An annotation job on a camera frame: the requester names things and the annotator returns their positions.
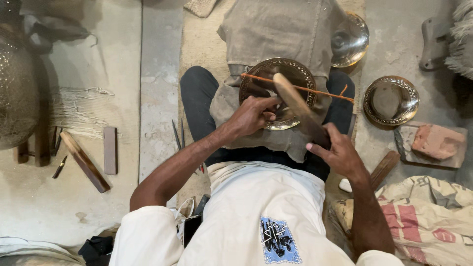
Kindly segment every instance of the printed graphic on shirt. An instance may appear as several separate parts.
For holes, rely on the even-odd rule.
[[[265,263],[302,263],[292,234],[285,221],[261,216],[261,244]]]

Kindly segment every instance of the brick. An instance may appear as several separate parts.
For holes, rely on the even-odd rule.
[[[460,145],[466,145],[463,134],[439,125],[426,124],[417,130],[412,149],[429,157],[444,160],[454,156]]]

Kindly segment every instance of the orange string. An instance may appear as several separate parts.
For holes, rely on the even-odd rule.
[[[347,89],[347,88],[348,88],[348,84],[347,84],[347,85],[345,85],[345,88],[344,88],[344,89],[342,90],[342,92],[340,93],[340,96],[342,96],[342,95],[343,95],[343,93],[346,91],[346,89]]]
[[[252,78],[252,79],[257,79],[257,80],[261,80],[261,81],[266,81],[266,82],[271,82],[271,83],[274,83],[274,81],[270,80],[270,79],[265,79],[265,78],[262,78],[262,77],[257,77],[257,76],[253,76],[253,75],[249,75],[249,74],[246,74],[246,73],[243,73],[241,74],[242,77],[249,77],[249,78]],[[294,88],[296,89],[300,89],[300,90],[305,90],[305,91],[310,91],[310,92],[314,92],[314,93],[319,93],[319,94],[324,94],[324,95],[328,95],[328,96],[332,96],[332,97],[335,97],[335,98],[340,98],[340,99],[345,99],[353,104],[355,104],[355,100],[353,98],[348,98],[348,97],[344,97],[342,96],[342,94],[345,92],[345,90],[347,89],[348,85],[345,85],[345,89],[343,89],[342,93],[340,95],[335,95],[335,94],[330,94],[330,93],[327,93],[327,92],[323,92],[323,91],[318,91],[318,90],[313,90],[313,89],[308,89],[308,88],[304,88],[304,87],[299,87],[299,86],[295,86],[293,85]]]

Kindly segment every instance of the black pants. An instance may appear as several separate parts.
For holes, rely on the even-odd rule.
[[[330,93],[339,95],[348,85],[344,96],[355,96],[355,85],[349,76],[341,71],[330,73],[327,81]],[[210,116],[210,103],[219,87],[219,83],[212,74],[203,67],[189,68],[181,78],[181,96],[184,104],[185,115],[194,141],[198,141],[216,129],[215,121]],[[333,122],[342,134],[348,132],[353,104],[347,100],[333,98],[329,107],[325,123]],[[304,163],[296,163],[284,151],[271,151],[266,147],[242,148],[228,150],[220,148],[205,160],[210,166],[224,161],[263,161],[279,163],[293,169],[309,172],[323,181],[330,173],[330,167],[318,156],[307,152]]]

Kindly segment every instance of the brass plate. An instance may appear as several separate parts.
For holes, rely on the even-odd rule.
[[[374,81],[366,90],[363,107],[374,121],[400,125],[411,120],[419,109],[419,94],[414,85],[398,76]]]
[[[332,36],[332,66],[349,67],[358,62],[369,46],[366,22],[355,13],[347,12],[347,19]]]
[[[303,64],[287,58],[271,58],[265,60],[252,67],[247,74],[272,79],[272,75],[275,73],[283,74],[292,84],[296,86],[317,90],[314,77],[312,76],[310,70]],[[273,92],[273,94],[276,93],[276,88],[272,83],[254,80],[249,77],[243,77],[239,92],[240,105],[252,94],[250,86],[253,85],[264,87],[266,90]],[[307,105],[312,108],[316,99],[316,94],[307,91],[299,92],[302,98],[306,99]],[[300,121],[296,116],[286,113],[286,115],[276,116],[276,120],[268,122],[266,128],[269,130],[285,130],[299,123]]]

